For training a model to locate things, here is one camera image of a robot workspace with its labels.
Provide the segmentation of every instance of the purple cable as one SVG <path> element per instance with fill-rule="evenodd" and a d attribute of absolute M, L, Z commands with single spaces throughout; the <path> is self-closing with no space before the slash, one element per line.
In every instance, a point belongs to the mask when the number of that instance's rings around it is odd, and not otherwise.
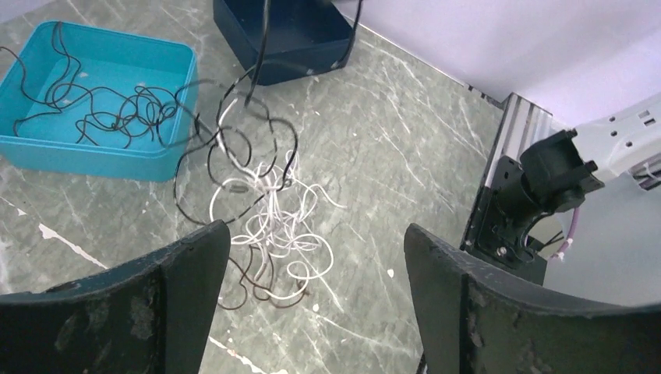
<path fill-rule="evenodd" d="M 564 242 L 560 246 L 560 248 L 553 254 L 551 257 L 557 257 L 560 260 L 563 259 L 564 257 L 564 251 L 569 248 L 571 243 L 574 241 L 574 233 L 576 232 L 576 226 L 578 223 L 578 214 L 580 213 L 581 208 L 576 208 L 574 209 L 574 214 L 571 216 L 571 224 L 569 225 L 569 231 L 567 232 L 567 236 L 564 239 Z"/>

